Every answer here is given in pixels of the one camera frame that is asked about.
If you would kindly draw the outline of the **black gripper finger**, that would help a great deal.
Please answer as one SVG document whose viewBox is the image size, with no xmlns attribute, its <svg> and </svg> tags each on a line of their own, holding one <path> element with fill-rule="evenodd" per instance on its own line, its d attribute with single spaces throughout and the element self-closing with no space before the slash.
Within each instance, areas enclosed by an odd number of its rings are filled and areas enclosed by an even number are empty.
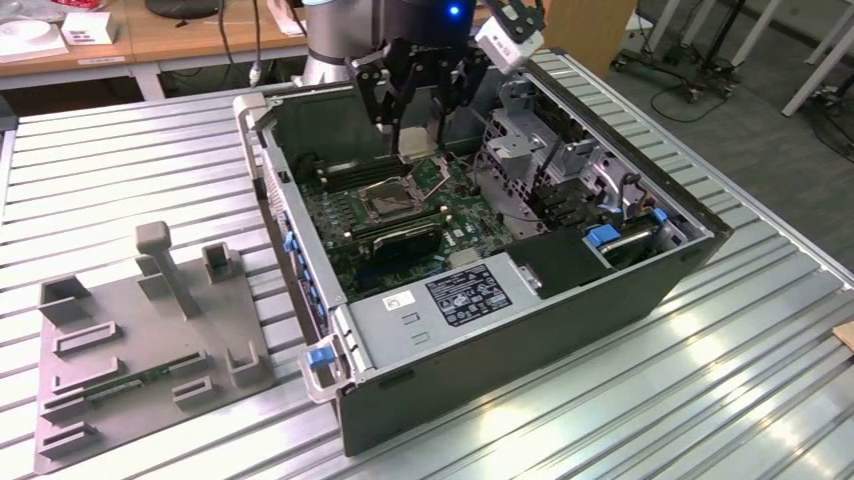
<svg viewBox="0 0 854 480">
<path fill-rule="evenodd" d="M 426 80 L 421 45 L 394 39 L 381 50 L 351 61 L 351 74 L 369 119 L 386 137 L 390 154 L 397 155 L 406 109 Z"/>
<path fill-rule="evenodd" d="M 459 107 L 467 107 L 486 76 L 490 60 L 483 50 L 469 46 L 459 62 L 441 64 L 439 82 L 433 89 L 433 137 L 439 150 L 446 149 L 449 117 Z"/>
</svg>

